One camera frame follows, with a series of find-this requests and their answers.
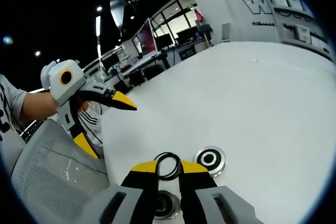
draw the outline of person in background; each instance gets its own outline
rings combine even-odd
[[[87,132],[87,136],[93,144],[100,147],[103,146],[103,138],[101,133],[101,116],[109,109],[109,107],[93,101],[82,101],[78,98],[80,104],[78,108],[78,118]],[[50,117],[57,123],[61,121],[57,114]]]
[[[50,93],[27,93],[0,74],[0,154],[9,175],[26,145],[16,128],[23,130],[25,122],[50,117],[56,109],[57,103]]]

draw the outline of black ring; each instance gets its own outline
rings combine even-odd
[[[202,164],[202,156],[206,152],[211,152],[211,153],[216,155],[217,159],[216,159],[216,162],[213,165],[205,166],[205,165]],[[214,150],[214,149],[204,150],[197,157],[197,163],[200,164],[200,165],[203,165],[205,168],[208,169],[208,171],[212,171],[212,170],[216,169],[220,165],[221,161],[222,161],[222,157],[221,157],[220,153],[217,150]]]
[[[157,194],[157,200],[158,201],[159,200],[163,201],[165,207],[164,207],[164,209],[162,209],[162,211],[160,211],[160,209],[156,208],[155,209],[155,216],[163,217],[163,216],[168,215],[173,209],[173,202],[170,199],[170,197],[166,194],[162,194],[162,193],[159,192]]]
[[[61,81],[63,84],[68,84],[72,79],[72,74],[70,71],[65,71],[61,76]]]
[[[168,157],[171,157],[171,158],[175,159],[176,160],[176,165],[170,173],[161,176],[158,167],[159,167],[160,163]],[[158,156],[156,156],[155,159],[157,159],[156,172],[157,172],[157,176],[160,180],[170,181],[170,180],[173,180],[173,179],[175,179],[179,176],[180,170],[181,170],[180,169],[180,161],[181,160],[176,154],[171,153],[171,152],[163,152],[163,153],[159,154]]]

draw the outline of computer monitor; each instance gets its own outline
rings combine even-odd
[[[119,62],[119,57],[117,54],[112,54],[110,57],[103,59],[103,64],[106,71]]]
[[[197,27],[191,27],[191,28],[188,28],[188,29],[185,29],[179,33],[177,33],[177,41],[179,44],[184,44],[188,41],[190,41],[191,39],[196,39],[197,36],[196,36],[196,33],[198,32],[198,29]]]
[[[149,19],[146,20],[145,24],[138,32],[138,39],[141,44],[141,50],[144,57],[152,52],[157,52],[153,29]]]
[[[169,34],[165,34],[155,38],[158,51],[161,51],[162,48],[168,47],[173,43],[172,37]]]

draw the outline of ceiling light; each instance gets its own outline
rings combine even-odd
[[[13,44],[13,39],[10,37],[10,36],[5,36],[3,38],[3,42],[6,44],[6,45],[11,45]]]
[[[96,35],[100,35],[100,16],[96,17]]]

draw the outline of white tabletop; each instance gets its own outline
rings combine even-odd
[[[131,72],[133,72],[134,70],[138,69],[139,67],[141,67],[142,65],[144,65],[145,63],[147,63],[148,61],[150,61],[151,59],[158,57],[159,55],[161,55],[161,52],[157,52],[155,54],[150,54],[148,56],[145,56],[144,58],[138,60],[130,69],[128,69],[127,71],[125,71],[124,73],[122,73],[124,76],[129,75]]]
[[[102,120],[109,178],[173,152],[192,161],[208,145],[226,154],[215,178],[266,224],[298,223],[312,209],[336,150],[334,65],[310,51],[266,42],[220,44],[137,87],[137,111]],[[160,189],[179,196],[177,179]],[[160,223],[183,223],[182,215]]]

